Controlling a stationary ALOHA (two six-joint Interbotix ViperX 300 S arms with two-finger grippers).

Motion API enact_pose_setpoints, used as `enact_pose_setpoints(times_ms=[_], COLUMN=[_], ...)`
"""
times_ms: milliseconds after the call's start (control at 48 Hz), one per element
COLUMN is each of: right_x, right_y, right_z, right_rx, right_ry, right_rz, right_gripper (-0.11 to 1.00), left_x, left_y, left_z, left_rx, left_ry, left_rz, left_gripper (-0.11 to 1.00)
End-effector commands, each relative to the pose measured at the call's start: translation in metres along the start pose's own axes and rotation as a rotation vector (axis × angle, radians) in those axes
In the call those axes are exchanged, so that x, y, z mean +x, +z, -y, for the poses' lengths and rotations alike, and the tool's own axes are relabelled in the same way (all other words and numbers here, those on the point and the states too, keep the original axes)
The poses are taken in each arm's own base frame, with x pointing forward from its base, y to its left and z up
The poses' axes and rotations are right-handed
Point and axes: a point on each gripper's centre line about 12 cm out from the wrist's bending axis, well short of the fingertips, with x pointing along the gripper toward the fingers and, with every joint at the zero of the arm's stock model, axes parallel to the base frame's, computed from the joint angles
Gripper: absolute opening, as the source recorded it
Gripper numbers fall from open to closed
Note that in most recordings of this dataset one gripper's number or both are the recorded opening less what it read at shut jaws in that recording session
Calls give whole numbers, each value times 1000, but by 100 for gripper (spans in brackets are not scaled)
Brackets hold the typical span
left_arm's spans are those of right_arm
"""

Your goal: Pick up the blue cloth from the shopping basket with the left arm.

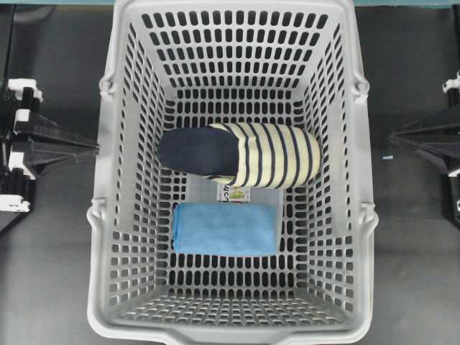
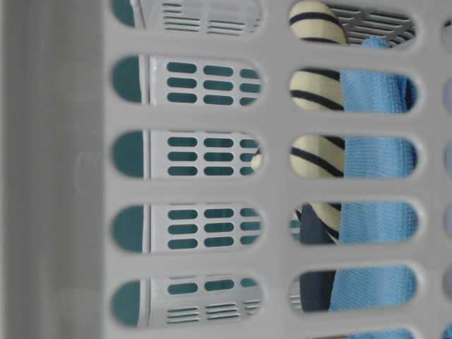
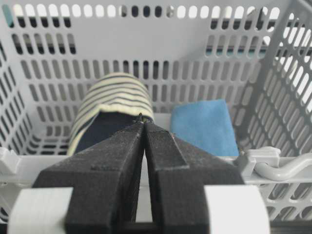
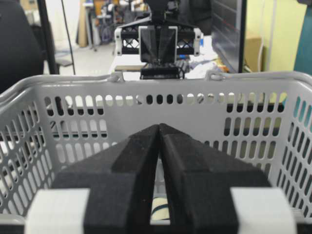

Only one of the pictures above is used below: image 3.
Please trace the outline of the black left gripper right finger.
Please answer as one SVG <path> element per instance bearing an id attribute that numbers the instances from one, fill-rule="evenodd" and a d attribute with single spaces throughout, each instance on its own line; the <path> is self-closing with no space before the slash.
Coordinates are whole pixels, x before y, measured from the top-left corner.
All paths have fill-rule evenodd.
<path id="1" fill-rule="evenodd" d="M 169 131 L 146 123 L 152 218 L 164 234 L 207 234 L 205 185 L 242 185 L 238 169 Z"/>

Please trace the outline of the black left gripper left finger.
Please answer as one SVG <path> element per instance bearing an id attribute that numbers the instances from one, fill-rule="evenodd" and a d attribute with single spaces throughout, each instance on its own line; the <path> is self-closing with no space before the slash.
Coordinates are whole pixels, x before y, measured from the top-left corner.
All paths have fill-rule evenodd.
<path id="1" fill-rule="evenodd" d="M 33 188 L 72 187 L 68 234 L 111 234 L 137 214 L 144 123 L 136 122 L 38 175 Z"/>

